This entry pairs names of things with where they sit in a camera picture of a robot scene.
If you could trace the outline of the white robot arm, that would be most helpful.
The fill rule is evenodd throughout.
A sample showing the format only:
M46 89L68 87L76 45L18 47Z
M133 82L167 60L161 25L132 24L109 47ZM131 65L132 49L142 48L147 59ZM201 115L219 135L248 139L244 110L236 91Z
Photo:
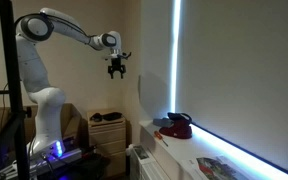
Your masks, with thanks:
M28 144L28 154L32 157L42 153L60 157L65 152L60 123L65 94L61 89L50 85L36 44L48 40L56 32L95 50L108 48L108 58L112 61L110 73L124 73L125 66L121 61L128 55L122 51L121 36L118 32L88 35L73 17L51 8L43 8L37 13L20 17L15 27L20 79L29 99L38 105L35 117L36 136L34 141Z

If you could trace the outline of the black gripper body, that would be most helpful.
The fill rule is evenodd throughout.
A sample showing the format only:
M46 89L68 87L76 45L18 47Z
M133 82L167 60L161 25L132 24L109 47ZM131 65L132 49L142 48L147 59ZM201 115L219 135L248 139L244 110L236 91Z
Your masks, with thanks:
M115 71L119 71L121 74L124 74L126 72L126 68L121 63L120 58L111 59L111 65L108 67L108 73L113 74Z

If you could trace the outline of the robot base platform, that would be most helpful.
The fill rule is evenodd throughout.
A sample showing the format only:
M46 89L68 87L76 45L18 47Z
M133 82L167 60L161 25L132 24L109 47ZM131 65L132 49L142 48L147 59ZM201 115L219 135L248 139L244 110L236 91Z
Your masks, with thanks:
M82 159L80 148L67 151L64 149L64 143L59 140L53 141L40 151L37 150L38 145L40 142L36 140L28 143L28 180L37 180L39 175L68 167ZM0 170L0 180L20 180L16 161Z

